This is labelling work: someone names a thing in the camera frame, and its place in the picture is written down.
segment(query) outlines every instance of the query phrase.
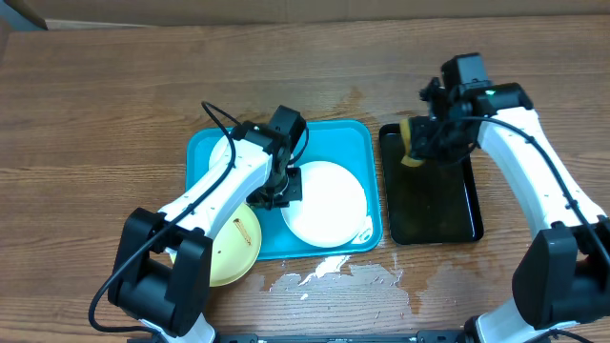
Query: yellow sponge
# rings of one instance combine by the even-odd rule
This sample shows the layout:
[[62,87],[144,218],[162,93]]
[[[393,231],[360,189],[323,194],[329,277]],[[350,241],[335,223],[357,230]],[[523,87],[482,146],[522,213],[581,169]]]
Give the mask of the yellow sponge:
[[402,143],[404,143],[404,157],[402,157],[400,163],[407,167],[421,166],[424,160],[409,157],[409,152],[411,152],[411,125],[409,124],[409,119],[400,120],[400,135],[402,136]]

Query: wooden table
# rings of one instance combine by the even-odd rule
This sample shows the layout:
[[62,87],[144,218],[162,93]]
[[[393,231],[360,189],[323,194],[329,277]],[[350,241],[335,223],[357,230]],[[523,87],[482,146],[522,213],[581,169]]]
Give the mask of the wooden table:
[[[240,120],[267,121],[280,104],[310,121],[360,120],[378,162],[379,128],[425,114],[417,91],[444,61],[479,51],[496,83],[526,89],[568,169],[610,211],[609,43],[608,16],[11,33],[0,68],[0,340],[124,341],[90,328],[87,308],[127,215],[184,191],[187,142],[214,126],[202,99]],[[323,258],[257,263],[213,291],[206,317],[222,333],[407,333],[494,309],[530,237],[498,168],[480,151],[473,159],[479,243],[399,247],[386,227],[373,251],[300,287]],[[105,301],[97,317],[133,323]],[[609,323],[574,331],[610,342]]]

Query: white spill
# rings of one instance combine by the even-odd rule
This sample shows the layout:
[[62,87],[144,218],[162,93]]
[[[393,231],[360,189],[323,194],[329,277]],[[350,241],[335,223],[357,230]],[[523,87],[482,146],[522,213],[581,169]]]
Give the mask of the white spill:
[[298,286],[307,285],[314,277],[320,278],[330,272],[341,272],[341,266],[350,259],[350,255],[329,256],[320,263],[315,272],[310,273]]

